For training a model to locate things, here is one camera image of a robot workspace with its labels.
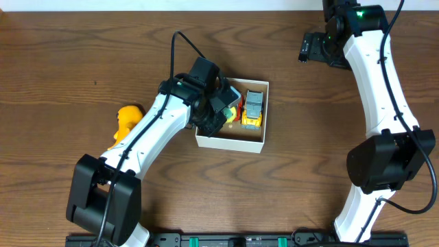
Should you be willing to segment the small rattle drum toy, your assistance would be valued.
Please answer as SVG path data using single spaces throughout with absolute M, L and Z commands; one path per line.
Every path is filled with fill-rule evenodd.
M 231 107 L 231 108 L 224 108 L 222 110 L 222 113 L 224 114 L 224 116 L 226 117 L 226 124 L 229 128 L 233 127 L 233 122 L 235 120 L 235 118 L 237 117 L 237 109 L 235 106 Z

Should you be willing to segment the red toy car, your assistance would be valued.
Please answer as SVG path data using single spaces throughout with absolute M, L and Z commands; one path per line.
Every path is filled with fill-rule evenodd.
M 244 104 L 244 99 L 243 99 L 243 97 L 241 97 L 238 105 L 236 105 L 237 116 L 235 117 L 234 121 L 241 120 L 241 116 L 242 116 L 242 112 L 243 112 L 243 104 Z

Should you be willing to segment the yellow grey dump truck toy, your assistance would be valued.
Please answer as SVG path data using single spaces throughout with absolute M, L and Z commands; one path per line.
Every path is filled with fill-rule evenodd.
M 244 109 L 241 116 L 241 127 L 259 130 L 263 119 L 263 92 L 247 90 Z

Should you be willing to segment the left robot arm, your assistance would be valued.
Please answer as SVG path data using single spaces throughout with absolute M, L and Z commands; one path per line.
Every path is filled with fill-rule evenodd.
M 146 114 L 122 108 L 115 144 L 100 157 L 83 155 L 75 165 L 66 218 L 94 234 L 91 246 L 146 246 L 141 226 L 141 183 L 175 134 L 192 124 L 208 135 L 227 121 L 226 109 L 241 99 L 227 79 L 178 74 L 160 84 Z

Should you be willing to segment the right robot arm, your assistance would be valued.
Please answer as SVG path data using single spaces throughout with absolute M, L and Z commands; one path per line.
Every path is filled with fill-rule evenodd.
M 429 157 L 436 144 L 411 112 L 397 75 L 388 19 L 380 5 L 324 1 L 325 30 L 306 33 L 299 61 L 319 61 L 351 70 L 366 120 L 366 140 L 347 155 L 351 188 L 332 236 L 316 246 L 405 246 L 402 234 L 374 234 L 372 226 L 392 196 L 417 175 L 433 169 Z

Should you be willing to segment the orange dinosaur toy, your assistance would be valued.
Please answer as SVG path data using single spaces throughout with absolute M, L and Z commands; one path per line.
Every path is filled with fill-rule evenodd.
M 131 130 L 142 120 L 143 113 L 137 106 L 124 106 L 117 113 L 118 130 L 113 138 L 115 143 L 108 148 L 113 149 L 121 141 L 123 141 L 131 132 Z

